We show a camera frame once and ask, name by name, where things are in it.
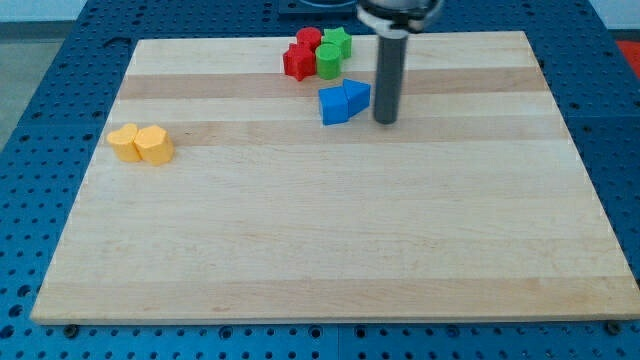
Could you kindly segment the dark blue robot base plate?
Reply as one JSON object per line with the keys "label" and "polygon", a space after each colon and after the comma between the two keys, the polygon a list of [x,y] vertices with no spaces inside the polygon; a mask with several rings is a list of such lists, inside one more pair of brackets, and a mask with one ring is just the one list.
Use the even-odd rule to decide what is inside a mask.
{"label": "dark blue robot base plate", "polygon": [[277,3],[279,17],[293,19],[350,16],[356,10],[357,0],[278,0]]}

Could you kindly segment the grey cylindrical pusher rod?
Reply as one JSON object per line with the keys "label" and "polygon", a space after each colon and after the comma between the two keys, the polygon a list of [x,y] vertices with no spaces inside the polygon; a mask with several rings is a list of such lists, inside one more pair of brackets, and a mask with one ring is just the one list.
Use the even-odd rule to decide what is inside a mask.
{"label": "grey cylindrical pusher rod", "polygon": [[408,37],[404,31],[378,36],[373,114],[382,125],[398,118]]}

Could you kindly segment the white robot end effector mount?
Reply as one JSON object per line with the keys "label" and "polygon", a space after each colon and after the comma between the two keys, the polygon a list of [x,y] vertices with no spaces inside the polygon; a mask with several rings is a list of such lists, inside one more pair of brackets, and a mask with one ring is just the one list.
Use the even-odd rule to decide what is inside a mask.
{"label": "white robot end effector mount", "polygon": [[444,8],[444,0],[358,0],[357,18],[376,34],[421,33]]}

